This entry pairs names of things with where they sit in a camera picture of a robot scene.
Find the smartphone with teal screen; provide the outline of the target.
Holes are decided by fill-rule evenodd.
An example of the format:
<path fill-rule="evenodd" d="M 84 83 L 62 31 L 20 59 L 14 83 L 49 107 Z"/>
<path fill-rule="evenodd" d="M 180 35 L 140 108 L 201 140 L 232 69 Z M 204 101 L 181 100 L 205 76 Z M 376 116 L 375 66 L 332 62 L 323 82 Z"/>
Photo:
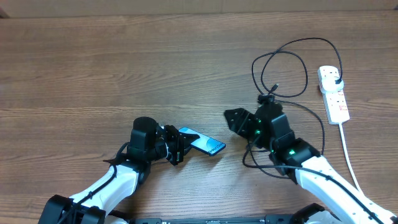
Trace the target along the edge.
<path fill-rule="evenodd" d="M 200 138 L 193 141 L 190 144 L 191 147 L 193 147 L 196 150 L 203 152 L 209 156 L 215 156 L 217 153 L 219 153 L 226 147 L 225 143 L 223 143 L 219 140 L 213 139 L 209 136 L 206 136 L 202 133 L 199 133 L 198 131 L 195 131 L 193 129 L 184 127 L 184 128 L 180 128 L 179 131 L 181 133 L 185 133 L 185 134 L 198 135 Z"/>

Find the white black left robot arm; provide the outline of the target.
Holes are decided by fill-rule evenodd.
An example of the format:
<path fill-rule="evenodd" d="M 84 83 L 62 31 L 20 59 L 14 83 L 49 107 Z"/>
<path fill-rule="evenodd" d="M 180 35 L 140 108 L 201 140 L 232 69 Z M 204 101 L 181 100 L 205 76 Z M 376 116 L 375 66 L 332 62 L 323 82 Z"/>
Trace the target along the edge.
<path fill-rule="evenodd" d="M 150 117 L 135 119 L 130 141 L 121 146 L 115 158 L 106 161 L 107 173 L 69 198 L 51 197 L 39 223 L 105 223 L 114 208 L 146 181 L 153 161 L 167 159 L 176 166 L 199 138 L 171 125 L 160 126 Z"/>

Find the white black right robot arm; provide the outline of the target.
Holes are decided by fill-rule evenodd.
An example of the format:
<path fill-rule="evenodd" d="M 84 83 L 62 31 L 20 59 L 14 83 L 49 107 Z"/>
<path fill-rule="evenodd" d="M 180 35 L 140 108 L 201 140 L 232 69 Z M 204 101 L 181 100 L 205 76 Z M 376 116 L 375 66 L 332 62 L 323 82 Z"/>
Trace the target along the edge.
<path fill-rule="evenodd" d="M 341 223 L 397 223 L 397 215 L 380 207 L 337 173 L 321 152 L 296 138 L 283 107 L 272 95 L 260 95 L 255 113 L 226 110 L 229 129 L 248 140 L 247 151 L 265 148 L 275 168 L 321 200 Z"/>

